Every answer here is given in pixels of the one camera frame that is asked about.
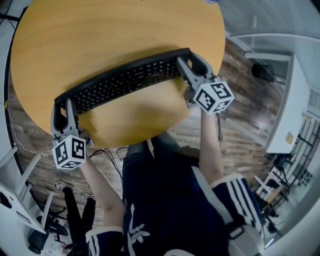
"black keyboard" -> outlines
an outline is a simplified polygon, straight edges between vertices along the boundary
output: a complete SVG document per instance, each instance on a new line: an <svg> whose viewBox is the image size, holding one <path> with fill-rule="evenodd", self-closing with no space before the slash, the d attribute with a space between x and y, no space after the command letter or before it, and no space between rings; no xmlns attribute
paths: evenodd
<svg viewBox="0 0 320 256"><path fill-rule="evenodd" d="M183 48L142 58L99 74L58 96L54 103L66 109L67 99L83 114L121 96L180 77L177 57L189 60L191 51Z"/></svg>

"white wire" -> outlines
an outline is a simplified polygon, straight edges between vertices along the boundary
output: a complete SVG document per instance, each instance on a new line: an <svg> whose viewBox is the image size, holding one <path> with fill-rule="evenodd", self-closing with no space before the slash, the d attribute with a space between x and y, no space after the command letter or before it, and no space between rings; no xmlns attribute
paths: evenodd
<svg viewBox="0 0 320 256"><path fill-rule="evenodd" d="M29 151L29 152L32 152L32 153L35 153L35 154L43 154L43 155L48 155L48 156L52 155L52 154L48 154L48 153L35 152L35 151L32 151L32 150L29 150L29 149L25 148L24 145L22 145L22 144L20 143L20 141L18 140L18 138L17 138L17 134L16 134L16 131L15 131L15 129L14 129L14 122L13 122L13 120L12 120L12 117L11 117L11 114L10 114L10 111L9 111L9 108L6 108L6 109L8 110L8 114L9 114L9 117L10 117L10 124L11 124L11 128L12 128L12 130L13 130L13 133L14 133L14 137L15 137L16 141L21 145L21 147L23 147L24 150Z"/></svg>
<svg viewBox="0 0 320 256"><path fill-rule="evenodd" d="M111 188L113 188L115 191L117 191L118 193L120 193L120 194L122 195L122 194L123 194L122 192L120 192L119 190L115 189L115 188L111 185L110 181L108 180L108 178L107 178L107 176L104 174L104 172L103 172L102 170L100 170L98 166L96 166L96 168L100 171L100 173L102 173L102 175L104 176L104 178L106 179L106 181L110 184Z"/></svg>

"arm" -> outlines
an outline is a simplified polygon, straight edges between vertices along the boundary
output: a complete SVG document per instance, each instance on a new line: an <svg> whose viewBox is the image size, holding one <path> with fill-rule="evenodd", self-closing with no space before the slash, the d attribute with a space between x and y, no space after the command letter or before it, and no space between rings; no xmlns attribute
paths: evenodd
<svg viewBox="0 0 320 256"><path fill-rule="evenodd" d="M201 110L200 171L209 184L224 177L216 115L208 115L203 110Z"/></svg>
<svg viewBox="0 0 320 256"><path fill-rule="evenodd" d="M103 225L105 227L121 227L124 210L124 203L121 198L88 156L86 157L86 162L80 166L80 169L92 189L97 202L103 209Z"/></svg>

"white sneaker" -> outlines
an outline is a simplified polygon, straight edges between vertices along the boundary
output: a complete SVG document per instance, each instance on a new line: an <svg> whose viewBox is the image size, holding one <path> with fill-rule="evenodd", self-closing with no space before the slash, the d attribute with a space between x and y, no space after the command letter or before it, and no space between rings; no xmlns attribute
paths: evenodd
<svg viewBox="0 0 320 256"><path fill-rule="evenodd" d="M91 198L94 201L97 201L94 194L81 194L80 197L82 199L84 199L84 200L87 200L88 198Z"/></svg>
<svg viewBox="0 0 320 256"><path fill-rule="evenodd" d="M58 182L58 183L56 183L55 185L55 188L57 189L57 190L63 190L63 189L65 189L65 188L70 188L70 189L74 189L74 186L73 185L71 185L71 184L66 184L66 183L63 183L63 182Z"/></svg>

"black pants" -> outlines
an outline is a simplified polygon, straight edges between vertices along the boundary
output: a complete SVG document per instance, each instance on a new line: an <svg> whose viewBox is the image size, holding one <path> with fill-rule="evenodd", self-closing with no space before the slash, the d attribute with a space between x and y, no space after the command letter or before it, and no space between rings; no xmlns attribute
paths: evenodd
<svg viewBox="0 0 320 256"><path fill-rule="evenodd" d="M63 193L68 211L66 218L70 229L73 250L82 250L87 247L86 232L92 229L94 223L96 201L92 198L87 199L81 218L72 189L66 187L63 189Z"/></svg>
<svg viewBox="0 0 320 256"><path fill-rule="evenodd" d="M198 193L199 185L191 166L175 154L180 149L177 142L167 132L151 142L154 157L144 141L130 145L123 160L122 188L127 206L145 206Z"/></svg>

